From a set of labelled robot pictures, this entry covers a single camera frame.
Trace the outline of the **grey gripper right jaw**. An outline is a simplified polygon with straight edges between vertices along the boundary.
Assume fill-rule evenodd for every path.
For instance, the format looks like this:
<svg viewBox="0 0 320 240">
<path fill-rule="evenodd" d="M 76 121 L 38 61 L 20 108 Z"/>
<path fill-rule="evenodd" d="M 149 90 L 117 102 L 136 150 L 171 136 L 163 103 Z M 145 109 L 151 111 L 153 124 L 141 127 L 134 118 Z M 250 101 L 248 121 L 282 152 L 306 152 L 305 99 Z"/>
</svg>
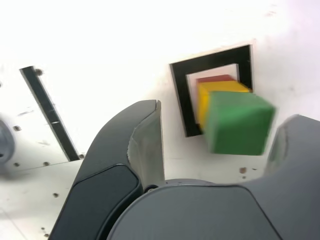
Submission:
<svg viewBox="0 0 320 240">
<path fill-rule="evenodd" d="M 320 123 L 302 115 L 276 131 L 265 174 L 238 184 L 186 181 L 135 200 L 110 240 L 317 240 Z"/>
</svg>

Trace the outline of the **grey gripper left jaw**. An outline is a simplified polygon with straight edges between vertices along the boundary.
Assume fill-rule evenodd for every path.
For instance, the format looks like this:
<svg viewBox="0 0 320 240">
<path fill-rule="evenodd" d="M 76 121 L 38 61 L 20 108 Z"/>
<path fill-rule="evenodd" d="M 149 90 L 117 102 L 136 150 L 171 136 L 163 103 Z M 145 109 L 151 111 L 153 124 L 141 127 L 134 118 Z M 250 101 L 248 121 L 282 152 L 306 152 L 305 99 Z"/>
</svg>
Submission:
<svg viewBox="0 0 320 240">
<path fill-rule="evenodd" d="M 165 181 L 161 102 L 125 108 L 98 132 L 50 233 L 52 240 L 105 240 L 123 211 Z"/>
</svg>

